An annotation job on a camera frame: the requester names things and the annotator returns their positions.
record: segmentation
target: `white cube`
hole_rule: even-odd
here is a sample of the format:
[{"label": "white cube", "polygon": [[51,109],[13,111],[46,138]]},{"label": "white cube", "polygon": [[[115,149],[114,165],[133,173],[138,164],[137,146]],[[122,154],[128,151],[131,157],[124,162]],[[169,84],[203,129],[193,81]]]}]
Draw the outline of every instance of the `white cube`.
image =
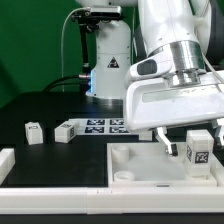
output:
[{"label": "white cube", "polygon": [[43,143],[43,131],[38,122],[25,124],[26,138],[29,145]]},{"label": "white cube", "polygon": [[2,149],[0,152],[0,184],[15,165],[14,149]]},{"label": "white cube", "polygon": [[54,130],[55,142],[68,143],[76,136],[78,127],[78,121],[65,121]]},{"label": "white cube", "polygon": [[187,132],[184,164],[190,176],[197,177],[210,174],[210,157],[213,145],[214,139],[207,130]]}]

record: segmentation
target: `green backdrop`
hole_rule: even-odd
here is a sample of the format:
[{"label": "green backdrop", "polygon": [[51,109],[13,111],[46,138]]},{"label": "green backdrop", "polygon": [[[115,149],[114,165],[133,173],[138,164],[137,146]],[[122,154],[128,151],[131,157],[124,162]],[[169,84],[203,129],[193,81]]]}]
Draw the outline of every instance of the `green backdrop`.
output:
[{"label": "green backdrop", "polygon": [[[224,0],[218,0],[224,10]],[[74,0],[0,0],[0,107],[24,92],[41,91],[61,77],[60,41],[64,20],[79,7]],[[125,21],[132,26],[133,9]],[[94,35],[88,36],[89,58],[95,64]],[[65,75],[82,68],[78,25],[65,33]],[[66,90],[77,91],[77,87]]]}]

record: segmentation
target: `black table surface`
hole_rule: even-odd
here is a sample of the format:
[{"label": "black table surface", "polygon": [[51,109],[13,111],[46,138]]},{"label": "black table surface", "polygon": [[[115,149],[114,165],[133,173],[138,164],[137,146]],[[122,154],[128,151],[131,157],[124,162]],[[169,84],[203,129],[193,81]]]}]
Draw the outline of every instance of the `black table surface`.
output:
[{"label": "black table surface", "polygon": [[[15,148],[16,164],[1,187],[107,187],[106,144],[138,142],[135,135],[76,136],[68,144],[55,143],[54,129],[71,118],[122,118],[121,105],[87,102],[78,93],[26,93],[0,109],[0,150]],[[44,144],[28,145],[25,123],[39,122]],[[209,126],[191,127],[208,128]],[[186,128],[170,130],[180,141]],[[215,151],[220,160],[224,155]],[[223,223],[223,214],[125,215],[15,215],[0,216],[1,223]]]}]

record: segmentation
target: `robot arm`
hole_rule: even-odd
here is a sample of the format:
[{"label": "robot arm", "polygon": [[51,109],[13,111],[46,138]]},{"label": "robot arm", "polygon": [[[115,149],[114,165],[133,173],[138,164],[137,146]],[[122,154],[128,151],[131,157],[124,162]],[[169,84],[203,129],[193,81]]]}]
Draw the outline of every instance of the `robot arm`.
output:
[{"label": "robot arm", "polygon": [[222,118],[223,83],[206,74],[188,1],[139,0],[138,8],[147,59],[127,72],[124,118],[130,132],[155,129],[157,139],[173,156],[176,151],[164,130]]},{"label": "robot arm", "polygon": [[162,75],[170,87],[198,84],[205,67],[188,1],[139,0],[138,8],[148,58],[130,68],[126,86]]}]

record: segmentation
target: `warning label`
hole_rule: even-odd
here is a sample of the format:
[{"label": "warning label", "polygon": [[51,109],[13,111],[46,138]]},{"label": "warning label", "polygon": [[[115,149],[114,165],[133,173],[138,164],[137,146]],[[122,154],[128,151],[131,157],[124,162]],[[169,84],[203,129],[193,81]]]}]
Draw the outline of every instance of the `warning label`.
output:
[{"label": "warning label", "polygon": [[112,58],[110,64],[108,65],[108,68],[119,68],[119,65],[115,57]]}]

